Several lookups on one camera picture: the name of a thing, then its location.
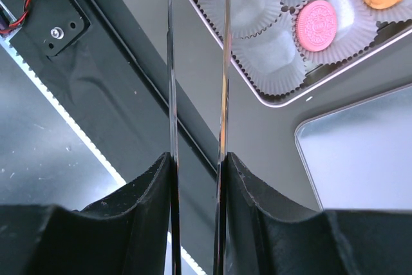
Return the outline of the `metal tongs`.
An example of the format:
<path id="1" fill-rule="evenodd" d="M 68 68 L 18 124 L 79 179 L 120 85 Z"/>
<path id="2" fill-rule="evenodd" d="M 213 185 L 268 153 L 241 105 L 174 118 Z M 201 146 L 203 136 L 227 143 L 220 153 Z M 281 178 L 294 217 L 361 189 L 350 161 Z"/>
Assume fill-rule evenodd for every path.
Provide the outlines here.
<path id="1" fill-rule="evenodd" d="M 182 273 L 178 181 L 178 115 L 174 68 L 173 0 L 167 7 L 167 69 L 169 73 L 169 131 L 171 143 L 171 238 L 173 274 Z M 225 0 L 219 155 L 216 181 L 216 218 L 213 273 L 225 273 L 227 233 L 227 127 L 229 122 L 229 67 L 231 64 L 230 0 Z"/>

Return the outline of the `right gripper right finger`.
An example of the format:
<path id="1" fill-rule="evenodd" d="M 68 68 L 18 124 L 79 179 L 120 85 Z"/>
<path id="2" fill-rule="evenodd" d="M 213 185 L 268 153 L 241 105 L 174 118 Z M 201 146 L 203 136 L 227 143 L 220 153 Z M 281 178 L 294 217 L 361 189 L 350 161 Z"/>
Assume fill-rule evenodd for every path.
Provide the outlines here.
<path id="1" fill-rule="evenodd" d="M 411 213 L 306 208 L 228 155 L 229 274 L 410 274 Z"/>

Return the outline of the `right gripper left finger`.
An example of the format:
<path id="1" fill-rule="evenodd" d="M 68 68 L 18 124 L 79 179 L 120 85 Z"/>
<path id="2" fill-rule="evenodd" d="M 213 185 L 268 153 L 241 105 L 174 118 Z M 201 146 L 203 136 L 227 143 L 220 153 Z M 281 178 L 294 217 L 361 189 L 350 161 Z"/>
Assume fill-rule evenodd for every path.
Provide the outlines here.
<path id="1" fill-rule="evenodd" d="M 1 207 L 2 274 L 163 274 L 169 226 L 169 153 L 81 211 Z"/>

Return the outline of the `silver tin lid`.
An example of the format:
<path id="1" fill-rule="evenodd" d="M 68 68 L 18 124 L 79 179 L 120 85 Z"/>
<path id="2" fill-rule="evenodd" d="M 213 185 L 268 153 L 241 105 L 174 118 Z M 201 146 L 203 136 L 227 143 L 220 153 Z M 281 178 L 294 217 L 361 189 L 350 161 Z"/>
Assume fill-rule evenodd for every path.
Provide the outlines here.
<path id="1" fill-rule="evenodd" d="M 320 209 L 411 210 L 411 85 L 308 119 L 294 137 Z"/>

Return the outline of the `pink cookie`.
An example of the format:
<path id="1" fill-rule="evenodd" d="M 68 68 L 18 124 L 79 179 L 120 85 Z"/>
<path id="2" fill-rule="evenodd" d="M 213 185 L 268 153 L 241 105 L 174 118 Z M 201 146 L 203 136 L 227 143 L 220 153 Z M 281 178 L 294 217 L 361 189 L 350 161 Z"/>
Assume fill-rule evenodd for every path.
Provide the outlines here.
<path id="1" fill-rule="evenodd" d="M 298 14 L 295 33 L 309 52 L 325 50 L 333 42 L 338 21 L 334 7 L 325 0 L 308 3 Z"/>

